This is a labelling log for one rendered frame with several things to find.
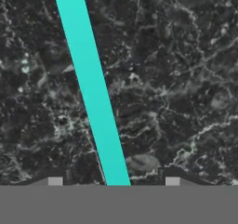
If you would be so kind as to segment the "turquoise spatula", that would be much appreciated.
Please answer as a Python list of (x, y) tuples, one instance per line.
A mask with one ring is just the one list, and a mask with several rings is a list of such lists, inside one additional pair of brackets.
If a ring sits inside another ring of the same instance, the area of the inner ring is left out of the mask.
[(85, 0), (56, 0), (106, 184), (128, 186), (129, 175)]

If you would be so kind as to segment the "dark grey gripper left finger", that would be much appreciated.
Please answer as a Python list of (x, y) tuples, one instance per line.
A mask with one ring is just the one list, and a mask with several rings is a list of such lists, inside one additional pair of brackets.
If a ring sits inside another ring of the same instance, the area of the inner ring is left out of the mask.
[(35, 186), (62, 186), (64, 183), (66, 172), (64, 169), (52, 168), (41, 172), (37, 176), (28, 180), (20, 182), (21, 186), (35, 185)]

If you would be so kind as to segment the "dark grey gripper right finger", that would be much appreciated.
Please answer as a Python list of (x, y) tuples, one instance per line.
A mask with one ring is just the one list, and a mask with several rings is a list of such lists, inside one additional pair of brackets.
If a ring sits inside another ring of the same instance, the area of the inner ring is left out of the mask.
[(164, 168), (164, 177), (166, 186), (210, 186), (210, 183), (186, 173), (183, 169), (176, 166)]

